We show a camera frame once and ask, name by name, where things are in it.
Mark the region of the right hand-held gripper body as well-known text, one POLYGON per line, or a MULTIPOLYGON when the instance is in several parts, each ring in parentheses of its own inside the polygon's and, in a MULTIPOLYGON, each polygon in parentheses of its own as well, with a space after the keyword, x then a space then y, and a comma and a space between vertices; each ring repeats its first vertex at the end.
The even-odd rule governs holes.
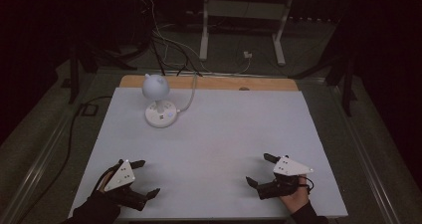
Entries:
POLYGON ((256 188, 261 200, 295 193, 299 187, 299 177, 314 172, 312 168, 294 161, 286 155, 280 156, 280 158, 277 164, 273 163, 275 179, 269 183, 258 184, 256 188))

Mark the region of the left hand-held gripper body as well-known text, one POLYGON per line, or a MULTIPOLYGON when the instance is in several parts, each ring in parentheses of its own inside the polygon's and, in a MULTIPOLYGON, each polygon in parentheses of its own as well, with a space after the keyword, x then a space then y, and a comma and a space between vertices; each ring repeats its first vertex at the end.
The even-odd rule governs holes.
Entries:
POLYGON ((145 195, 139 194, 130 188, 135 181, 134 169, 130 167, 129 160, 120 160, 109 171, 113 177, 105 187, 105 195, 118 205, 141 211, 145 204, 145 195))

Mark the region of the white round-head desk lamp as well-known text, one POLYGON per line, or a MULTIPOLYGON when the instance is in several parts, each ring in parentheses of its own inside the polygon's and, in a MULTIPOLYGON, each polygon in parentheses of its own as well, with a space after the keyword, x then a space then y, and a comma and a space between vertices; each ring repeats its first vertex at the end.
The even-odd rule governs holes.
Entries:
POLYGON ((169 83, 164 77, 150 74, 144 76, 142 94, 151 101, 144 112, 149 125, 156 128, 165 128, 176 121, 177 108, 173 102, 166 100, 169 92, 169 83))

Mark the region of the person's left hand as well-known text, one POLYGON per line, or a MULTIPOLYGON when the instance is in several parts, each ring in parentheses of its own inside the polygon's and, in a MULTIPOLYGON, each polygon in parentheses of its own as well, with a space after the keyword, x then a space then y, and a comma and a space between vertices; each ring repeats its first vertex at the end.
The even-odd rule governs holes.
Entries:
POLYGON ((108 184, 108 181, 113 177, 113 171, 109 171, 107 174, 103 176, 103 179, 98 187, 96 187, 96 191, 100 193, 105 193, 106 185, 108 184))

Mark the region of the person's right hand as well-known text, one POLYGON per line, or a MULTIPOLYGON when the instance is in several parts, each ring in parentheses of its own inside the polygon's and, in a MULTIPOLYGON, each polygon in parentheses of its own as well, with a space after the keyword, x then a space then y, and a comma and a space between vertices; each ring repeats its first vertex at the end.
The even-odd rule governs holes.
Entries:
POLYGON ((281 196, 280 199, 291 213, 299 211, 309 201, 308 180, 305 175, 299 177, 299 187, 295 193, 281 196))

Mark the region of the white table mat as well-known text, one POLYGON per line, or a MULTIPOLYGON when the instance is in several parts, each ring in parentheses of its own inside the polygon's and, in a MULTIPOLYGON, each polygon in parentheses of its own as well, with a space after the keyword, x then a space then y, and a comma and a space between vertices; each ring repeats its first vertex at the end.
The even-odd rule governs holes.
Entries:
POLYGON ((136 88, 114 91, 76 194, 80 206, 100 175, 120 159, 145 160, 133 190, 158 195, 142 211, 125 208, 121 220, 268 219, 287 216, 276 198, 261 200, 246 182, 273 179, 264 153, 286 155, 314 170, 311 203, 319 215, 347 210, 299 92, 178 90, 169 94, 187 106, 166 128, 146 123, 149 101, 136 88))

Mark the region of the black floor stand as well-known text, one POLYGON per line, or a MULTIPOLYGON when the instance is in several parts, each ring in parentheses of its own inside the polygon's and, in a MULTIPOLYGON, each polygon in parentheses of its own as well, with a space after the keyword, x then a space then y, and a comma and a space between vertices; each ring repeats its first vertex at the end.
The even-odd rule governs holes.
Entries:
POLYGON ((69 103, 73 104, 80 92, 80 72, 79 66, 88 73, 95 73, 98 69, 95 56, 98 56, 112 65, 117 66, 120 69, 135 71, 135 67, 132 67, 118 58, 114 57, 106 50, 99 48, 91 42, 87 41, 75 41, 70 43, 70 98, 69 103))
POLYGON ((298 74, 288 75, 289 79, 301 80, 317 71, 330 68, 324 78, 328 86, 337 86, 342 82, 341 107, 347 116, 351 116, 350 102, 352 100, 352 80, 354 72, 355 53, 342 53, 319 61, 315 66, 298 74))

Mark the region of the white metal stand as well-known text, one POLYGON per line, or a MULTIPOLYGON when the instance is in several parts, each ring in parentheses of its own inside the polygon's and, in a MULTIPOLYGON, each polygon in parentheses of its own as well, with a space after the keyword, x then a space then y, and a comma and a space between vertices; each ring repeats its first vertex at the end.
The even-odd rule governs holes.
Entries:
POLYGON ((203 22, 199 59, 201 61, 206 61, 208 57, 208 20, 210 17, 267 19, 278 21, 280 24, 277 32, 272 35, 272 41, 277 64, 279 66, 284 66, 286 64, 286 59, 281 39, 290 15, 293 1, 294 0, 286 0, 283 4, 276 4, 235 0, 203 0, 203 22))

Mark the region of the black square floor frame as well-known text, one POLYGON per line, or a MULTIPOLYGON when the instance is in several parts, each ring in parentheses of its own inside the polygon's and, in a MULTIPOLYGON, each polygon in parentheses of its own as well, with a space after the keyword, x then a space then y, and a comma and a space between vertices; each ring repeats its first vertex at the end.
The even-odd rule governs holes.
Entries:
POLYGON ((83 104, 81 116, 95 116, 98 113, 99 106, 93 104, 83 104))

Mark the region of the metal floor rail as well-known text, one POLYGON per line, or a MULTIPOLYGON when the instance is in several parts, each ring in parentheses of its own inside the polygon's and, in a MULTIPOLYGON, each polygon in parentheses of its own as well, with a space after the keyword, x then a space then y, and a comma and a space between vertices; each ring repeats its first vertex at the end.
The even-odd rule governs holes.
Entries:
POLYGON ((386 192, 386 189, 377 174, 377 171, 370 159, 369 154, 364 148, 363 142, 355 128, 350 117, 345 113, 342 108, 341 99, 342 95, 337 87, 329 87, 330 94, 334 99, 335 106, 339 112, 340 119, 342 120, 343 125, 345 126, 346 133, 348 134, 351 145, 356 152, 357 159, 359 160, 359 165, 364 172, 372 196, 374 197, 377 206, 381 212, 381 215, 386 224, 402 224, 399 220, 397 212, 392 206, 391 200, 386 192))
POLYGON ((40 152, 36 156, 33 164, 30 166, 22 183, 9 201, 7 208, 0 216, 0 224, 17 224, 27 206, 27 201, 33 195, 33 192, 41 180, 44 171, 49 164, 53 151, 57 147, 64 130, 71 122, 70 116, 64 116, 60 119, 55 128, 52 129, 48 139, 44 142, 40 152))

